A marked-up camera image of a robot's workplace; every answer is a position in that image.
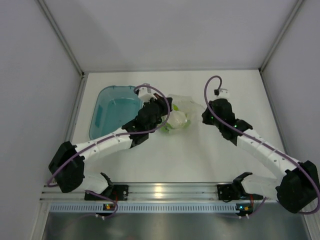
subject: gray floor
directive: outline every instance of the gray floor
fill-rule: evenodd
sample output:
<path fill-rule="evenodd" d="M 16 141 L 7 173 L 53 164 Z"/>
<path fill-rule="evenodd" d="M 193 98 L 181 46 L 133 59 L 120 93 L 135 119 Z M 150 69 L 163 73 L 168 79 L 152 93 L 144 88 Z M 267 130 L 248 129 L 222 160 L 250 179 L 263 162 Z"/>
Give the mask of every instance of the gray floor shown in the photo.
<path fill-rule="evenodd" d="M 119 214 L 105 221 L 94 216 L 68 223 L 78 213 L 50 213 L 42 240 L 308 240 L 301 215 L 268 203 L 251 219 L 208 213 Z"/>

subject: blue plastic container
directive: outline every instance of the blue plastic container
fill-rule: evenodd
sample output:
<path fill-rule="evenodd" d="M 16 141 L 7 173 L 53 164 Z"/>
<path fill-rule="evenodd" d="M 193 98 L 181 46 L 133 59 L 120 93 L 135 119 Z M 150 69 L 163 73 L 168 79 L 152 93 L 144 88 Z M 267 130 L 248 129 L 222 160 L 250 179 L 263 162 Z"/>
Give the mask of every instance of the blue plastic container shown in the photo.
<path fill-rule="evenodd" d="M 89 129 L 91 140 L 112 133 L 137 116 L 143 103 L 134 88 L 108 86 L 99 93 Z"/>

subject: white wall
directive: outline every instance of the white wall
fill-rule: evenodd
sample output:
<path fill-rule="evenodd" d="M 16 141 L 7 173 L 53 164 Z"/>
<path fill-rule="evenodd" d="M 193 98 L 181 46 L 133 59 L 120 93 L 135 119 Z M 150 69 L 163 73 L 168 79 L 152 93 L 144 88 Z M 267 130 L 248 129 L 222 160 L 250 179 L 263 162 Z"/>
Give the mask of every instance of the white wall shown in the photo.
<path fill-rule="evenodd" d="M 302 6 L 264 72 L 290 154 L 320 171 L 320 1 Z"/>
<path fill-rule="evenodd" d="M 85 71 L 257 69 L 296 0 L 46 0 Z"/>
<path fill-rule="evenodd" d="M 80 78 L 34 0 L 0 7 L 0 239 L 25 240 Z"/>

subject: white table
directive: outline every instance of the white table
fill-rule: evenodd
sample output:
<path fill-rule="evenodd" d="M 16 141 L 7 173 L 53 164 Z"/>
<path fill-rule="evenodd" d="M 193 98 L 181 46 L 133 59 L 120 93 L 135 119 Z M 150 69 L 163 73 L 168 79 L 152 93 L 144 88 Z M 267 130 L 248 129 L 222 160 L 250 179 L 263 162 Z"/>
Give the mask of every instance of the white table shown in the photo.
<path fill-rule="evenodd" d="M 204 86 L 213 75 L 220 75 L 222 87 L 230 91 L 236 118 L 247 121 L 263 138 L 283 150 L 258 70 L 89 73 L 72 143 L 89 140 L 97 97 L 105 87 L 149 83 L 165 95 L 192 96 L 195 102 L 206 106 Z M 213 99 L 218 84 L 212 81 L 209 99 Z M 216 127 L 200 121 L 179 134 L 150 134 L 141 145 L 109 155 L 94 168 L 113 182 L 229 182 L 243 172 L 273 176 L 255 158 L 225 140 Z"/>

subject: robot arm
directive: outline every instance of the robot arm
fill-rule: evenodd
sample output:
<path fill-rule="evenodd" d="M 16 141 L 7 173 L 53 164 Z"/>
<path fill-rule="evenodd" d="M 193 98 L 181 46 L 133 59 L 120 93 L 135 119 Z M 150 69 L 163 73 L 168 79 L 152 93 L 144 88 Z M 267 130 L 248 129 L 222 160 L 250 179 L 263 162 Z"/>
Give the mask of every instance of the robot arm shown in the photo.
<path fill-rule="evenodd" d="M 116 131 L 84 143 L 67 141 L 61 144 L 49 164 L 49 170 L 63 193 L 84 190 L 105 197 L 111 194 L 114 185 L 110 178 L 104 173 L 90 171 L 91 166 L 112 153 L 146 141 L 149 133 L 162 122 L 162 117 L 168 114 L 166 101 L 158 94 L 152 94 L 149 88 L 141 87 L 138 97 L 144 102 L 143 107 L 133 120 Z M 166 99 L 171 109 L 172 98 Z"/>
<path fill-rule="evenodd" d="M 216 99 L 209 101 L 213 112 L 224 122 L 244 134 L 240 134 L 221 123 L 208 108 L 202 114 L 202 122 L 206 125 L 216 126 L 226 140 L 250 153 L 275 176 L 275 178 L 268 178 L 245 172 L 234 179 L 229 190 L 227 190 L 228 192 L 223 192 L 224 196 L 235 195 L 238 198 L 243 198 L 249 194 L 257 194 L 278 201 L 292 213 L 297 213 L 313 201 L 317 197 L 315 189 L 297 166 L 287 161 L 285 158 L 287 155 L 266 142 L 246 121 L 235 118 L 232 106 L 228 102 L 229 93 L 226 89 L 220 89 L 219 92 L 215 91 L 215 94 Z M 316 166 L 310 161 L 302 163 L 292 157 L 291 159 L 309 174 L 320 189 Z"/>

